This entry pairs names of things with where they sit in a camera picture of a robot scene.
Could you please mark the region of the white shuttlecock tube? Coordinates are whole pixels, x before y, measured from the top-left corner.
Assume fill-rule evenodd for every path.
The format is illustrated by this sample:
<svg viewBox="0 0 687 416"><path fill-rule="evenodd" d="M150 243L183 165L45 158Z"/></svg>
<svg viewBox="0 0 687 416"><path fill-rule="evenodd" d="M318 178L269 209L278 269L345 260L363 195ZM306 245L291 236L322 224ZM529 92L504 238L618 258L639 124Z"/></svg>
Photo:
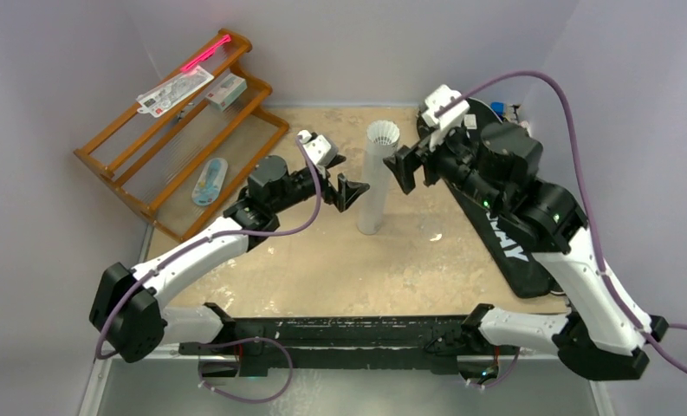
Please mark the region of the white shuttlecock tube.
<svg viewBox="0 0 687 416"><path fill-rule="evenodd" d="M370 190L360 198L358 229L364 235L373 235L380 229L384 219L386 196L392 174L384 164L384 157L397 150L394 146L377 146L366 137L365 154L362 166L362 181L370 185Z"/></svg>

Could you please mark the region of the black CROSSWAY racket bag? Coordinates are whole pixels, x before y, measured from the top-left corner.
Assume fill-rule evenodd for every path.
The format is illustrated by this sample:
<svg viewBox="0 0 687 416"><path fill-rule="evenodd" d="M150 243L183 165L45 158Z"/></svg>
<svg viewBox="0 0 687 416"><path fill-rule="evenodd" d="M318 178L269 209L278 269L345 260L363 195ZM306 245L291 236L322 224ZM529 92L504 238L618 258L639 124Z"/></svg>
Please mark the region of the black CROSSWAY racket bag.
<svg viewBox="0 0 687 416"><path fill-rule="evenodd" d="M478 127L485 127L492 122L503 123L505 121L501 115L492 109L490 104L476 98L469 98L467 102L470 105L469 114L473 114ZM427 125L421 115L426 108L424 101L418 105L416 128L420 139L424 138L427 130ZM478 127L467 129L471 137L475 138L476 133L480 133ZM550 294L564 295L561 287L548 271L534 260L531 253L523 249L500 228L495 217L491 217L478 205L461 195L450 182L445 181L445 185L481 238L508 286L518 298L531 299Z"/></svg>

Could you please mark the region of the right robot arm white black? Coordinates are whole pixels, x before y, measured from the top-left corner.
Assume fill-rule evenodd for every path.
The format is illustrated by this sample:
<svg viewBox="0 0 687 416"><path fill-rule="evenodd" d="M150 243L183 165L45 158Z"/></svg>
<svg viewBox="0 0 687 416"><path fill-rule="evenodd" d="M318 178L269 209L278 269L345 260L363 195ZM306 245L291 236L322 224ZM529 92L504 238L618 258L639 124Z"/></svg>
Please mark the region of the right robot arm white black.
<svg viewBox="0 0 687 416"><path fill-rule="evenodd" d="M403 192L414 173L444 180L495 218L563 289L569 310L533 315L477 305L462 325L464 346L481 353L514 346L552 354L593 381L639 379L649 364L645 345L661 341L669 325L626 293L593 247L586 213L566 188L538 177L541 142L515 124L491 123L477 135L448 136L441 145L421 140L385 158Z"/></svg>

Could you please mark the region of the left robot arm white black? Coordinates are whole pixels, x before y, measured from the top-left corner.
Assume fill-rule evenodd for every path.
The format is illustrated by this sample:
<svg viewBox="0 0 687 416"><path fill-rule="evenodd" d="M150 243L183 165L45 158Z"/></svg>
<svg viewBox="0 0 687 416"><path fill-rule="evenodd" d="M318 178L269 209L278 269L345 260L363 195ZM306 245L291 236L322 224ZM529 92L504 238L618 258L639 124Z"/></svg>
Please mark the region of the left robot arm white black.
<svg viewBox="0 0 687 416"><path fill-rule="evenodd" d="M223 215L184 243L133 267L115 263L101 276L89 321L99 331L95 356L103 347L128 362L139 361L164 344L195 342L212 354L231 349L234 331L228 316L212 304L174 308L170 302L200 277L240 257L269 237L293 235L308 228L321 205L347 210L368 191L366 183L344 174L332 185L326 167L312 161L289 172L285 159L262 159L238 199Z"/></svg>

